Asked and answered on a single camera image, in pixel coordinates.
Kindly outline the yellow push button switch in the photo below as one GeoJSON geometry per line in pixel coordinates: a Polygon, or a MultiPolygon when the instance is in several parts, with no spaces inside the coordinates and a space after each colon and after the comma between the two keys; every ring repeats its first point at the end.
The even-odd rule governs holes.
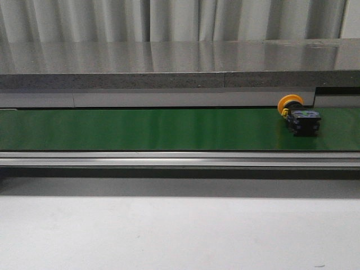
{"type": "Polygon", "coordinates": [[[277,110],[294,136],[317,136],[321,115],[318,111],[305,108],[300,96],[296,94],[284,96],[279,100],[277,110]]]}

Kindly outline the green conveyor belt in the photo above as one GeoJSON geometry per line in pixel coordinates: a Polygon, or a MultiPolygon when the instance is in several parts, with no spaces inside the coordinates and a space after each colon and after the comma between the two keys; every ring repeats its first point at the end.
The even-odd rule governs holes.
{"type": "Polygon", "coordinates": [[[3,110],[5,151],[359,150],[359,110],[320,109],[296,137],[276,109],[3,110]]]}

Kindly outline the grey stone-edged table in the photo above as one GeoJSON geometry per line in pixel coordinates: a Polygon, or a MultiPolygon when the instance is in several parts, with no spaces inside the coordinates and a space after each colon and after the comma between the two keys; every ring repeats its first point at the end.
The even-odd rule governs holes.
{"type": "Polygon", "coordinates": [[[3,89],[357,86],[358,39],[1,43],[3,89]]]}

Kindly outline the grey pleated curtain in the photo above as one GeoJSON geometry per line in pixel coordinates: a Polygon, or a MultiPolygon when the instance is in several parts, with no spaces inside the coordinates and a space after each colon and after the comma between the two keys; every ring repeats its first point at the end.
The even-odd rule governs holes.
{"type": "Polygon", "coordinates": [[[358,1],[2,1],[1,41],[359,37],[358,1]]]}

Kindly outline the rear aluminium conveyor rail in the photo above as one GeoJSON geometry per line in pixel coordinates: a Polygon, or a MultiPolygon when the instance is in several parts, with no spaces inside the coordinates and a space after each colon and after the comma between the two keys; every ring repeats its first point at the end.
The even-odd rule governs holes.
{"type": "Polygon", "coordinates": [[[159,89],[3,89],[1,108],[258,107],[276,106],[285,95],[306,106],[359,107],[359,88],[243,87],[159,89]]]}

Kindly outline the aluminium conveyor rail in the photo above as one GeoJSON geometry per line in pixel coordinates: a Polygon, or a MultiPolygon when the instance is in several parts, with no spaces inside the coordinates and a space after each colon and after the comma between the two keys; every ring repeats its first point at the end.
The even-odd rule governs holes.
{"type": "Polygon", "coordinates": [[[258,107],[276,106],[285,95],[306,106],[359,107],[359,88],[243,87],[159,89],[3,89],[1,108],[258,107]]]}
{"type": "Polygon", "coordinates": [[[359,169],[358,151],[3,151],[3,167],[359,169]]]}

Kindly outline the front aluminium conveyor rail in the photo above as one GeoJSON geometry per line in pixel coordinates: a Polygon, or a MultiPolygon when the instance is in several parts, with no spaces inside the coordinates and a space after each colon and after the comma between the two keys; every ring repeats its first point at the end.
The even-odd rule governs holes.
{"type": "Polygon", "coordinates": [[[3,167],[359,169],[358,151],[3,151],[3,167]]]}

